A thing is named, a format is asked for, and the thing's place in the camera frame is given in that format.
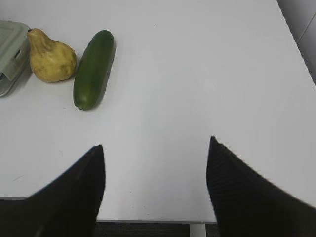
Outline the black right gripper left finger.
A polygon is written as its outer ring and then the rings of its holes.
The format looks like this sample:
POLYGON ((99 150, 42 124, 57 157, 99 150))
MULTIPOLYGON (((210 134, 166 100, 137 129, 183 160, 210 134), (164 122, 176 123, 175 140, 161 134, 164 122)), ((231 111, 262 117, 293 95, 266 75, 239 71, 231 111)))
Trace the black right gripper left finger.
POLYGON ((57 179, 0 211, 2 237, 91 237, 105 191, 102 145, 92 147, 57 179))

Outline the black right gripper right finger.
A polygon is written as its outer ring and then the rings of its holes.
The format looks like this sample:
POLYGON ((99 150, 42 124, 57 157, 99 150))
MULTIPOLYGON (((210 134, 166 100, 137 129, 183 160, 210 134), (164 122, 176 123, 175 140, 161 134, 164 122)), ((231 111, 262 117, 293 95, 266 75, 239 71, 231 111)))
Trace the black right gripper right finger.
POLYGON ((214 136, 206 184, 222 237, 314 237, 316 209, 278 188, 214 136))

